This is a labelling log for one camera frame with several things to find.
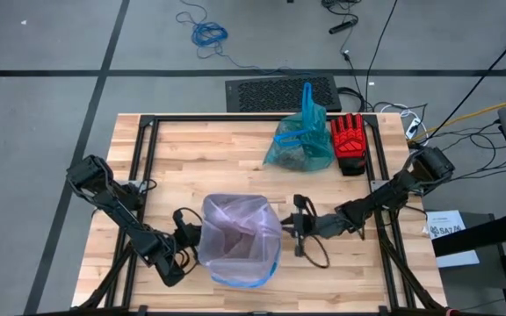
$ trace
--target plastic bag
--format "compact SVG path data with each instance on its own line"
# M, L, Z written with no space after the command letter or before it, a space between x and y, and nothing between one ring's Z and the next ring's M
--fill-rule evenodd
M325 108L312 100L311 83L305 83L302 112L283 118L278 123L264 163L297 171L327 168L335 159L335 154L326 118Z
M282 239L266 197L211 194L203 212L199 261L212 279L234 287L265 284L278 266Z

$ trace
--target wooden tabletop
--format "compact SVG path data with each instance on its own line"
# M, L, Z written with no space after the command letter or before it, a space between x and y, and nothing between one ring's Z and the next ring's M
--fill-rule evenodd
M378 119L389 174L393 175L408 157L401 119L398 114L378 114ZM128 178L139 120L139 114L118 116L107 158L117 181ZM310 173L263 165L277 124L209 122L207 118L199 122L162 122L152 169L152 179L158 186L149 192L145 223L172 233L173 211L186 206L201 213L204 197L216 192L264 195L281 219L295 212L295 193L310 197L320 214L333 213L335 206L369 194L366 175L342 176L336 162L328 169ZM147 148L148 137L145 139L143 147ZM372 142L371 152L375 152ZM144 149L141 163L146 155ZM379 177L378 163L373 159ZM417 197L408 204L423 207ZM432 244L423 232L424 215L404 208L399 221L409 267L433 298L446 305ZM72 305L87 299L106 275L117 233L118 228L104 213L95 214ZM377 238L374 219L368 219L365 241L356 233L346 232L323 240L331 266L318 269L306 258L294 256L294 241L285 234L277 272L266 285L255 290L217 284L201 266L168 288L155 269L138 261L131 309L148 305L150 311L174 312L375 312L378 305L388 305ZM324 262L315 242L307 241L306 252L317 262ZM401 276L392 266L400 305L404 305ZM121 273L119 279L117 304L124 275Z

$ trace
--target teal plastic bag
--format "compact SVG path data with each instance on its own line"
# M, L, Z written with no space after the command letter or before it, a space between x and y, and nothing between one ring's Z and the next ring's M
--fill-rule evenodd
M314 103L312 84L304 84L302 112L278 123L264 163L296 171L327 168L335 159L331 134L326 127L325 108Z

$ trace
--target white paper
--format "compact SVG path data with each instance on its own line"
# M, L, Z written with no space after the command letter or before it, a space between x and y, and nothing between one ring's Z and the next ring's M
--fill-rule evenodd
M458 211L427 212L427 226L431 239L466 229ZM478 264L480 259L475 250L465 251L437 258L439 268Z

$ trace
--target red and black glove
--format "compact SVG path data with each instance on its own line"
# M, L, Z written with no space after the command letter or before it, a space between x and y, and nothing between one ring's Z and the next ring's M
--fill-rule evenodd
M347 114L331 121L333 149L343 176L365 173L366 132L362 115Z

